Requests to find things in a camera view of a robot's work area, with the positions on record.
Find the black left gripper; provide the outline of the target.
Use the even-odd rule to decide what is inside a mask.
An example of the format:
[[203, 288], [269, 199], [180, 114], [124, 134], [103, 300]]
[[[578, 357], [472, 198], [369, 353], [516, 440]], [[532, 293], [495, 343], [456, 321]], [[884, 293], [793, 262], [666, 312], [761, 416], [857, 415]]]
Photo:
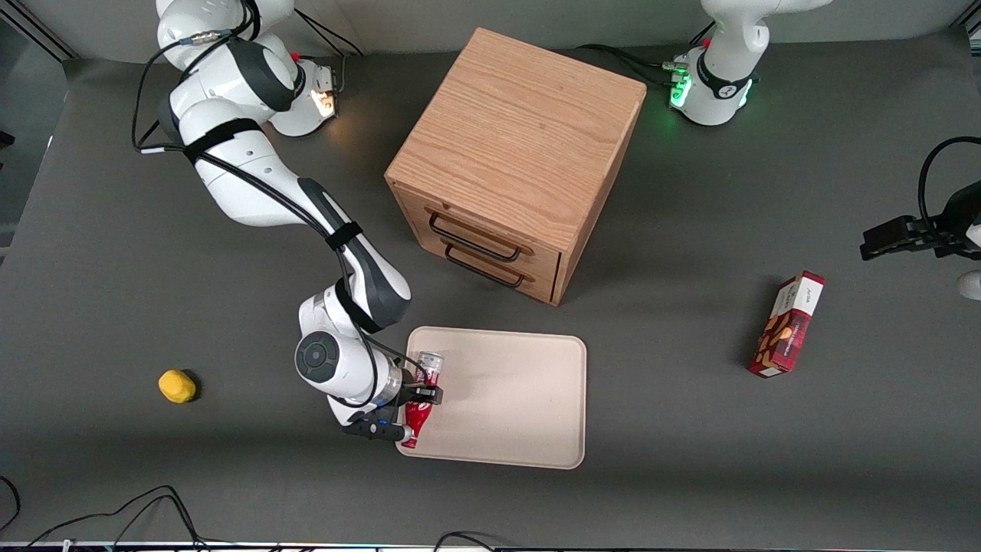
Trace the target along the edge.
[[947, 240], [947, 251], [933, 242], [921, 218], [898, 216], [863, 233], [859, 251], [863, 261], [884, 255], [928, 251], [936, 258], [959, 255], [980, 258], [979, 245], [980, 182], [954, 192], [939, 215], [939, 230]]

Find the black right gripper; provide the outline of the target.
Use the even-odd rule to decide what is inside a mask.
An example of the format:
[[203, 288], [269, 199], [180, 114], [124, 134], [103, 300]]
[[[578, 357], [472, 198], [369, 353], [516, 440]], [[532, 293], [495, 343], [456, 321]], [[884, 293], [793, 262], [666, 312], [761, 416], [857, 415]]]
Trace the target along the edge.
[[416, 385], [404, 382], [386, 382], [377, 391], [375, 397], [365, 406], [354, 408], [354, 399], [348, 399], [352, 406], [344, 405], [344, 401], [328, 397], [330, 411], [342, 427], [354, 426], [361, 422], [394, 423], [397, 419], [397, 409], [404, 404], [420, 404], [439, 406], [444, 398], [444, 390], [438, 385]]

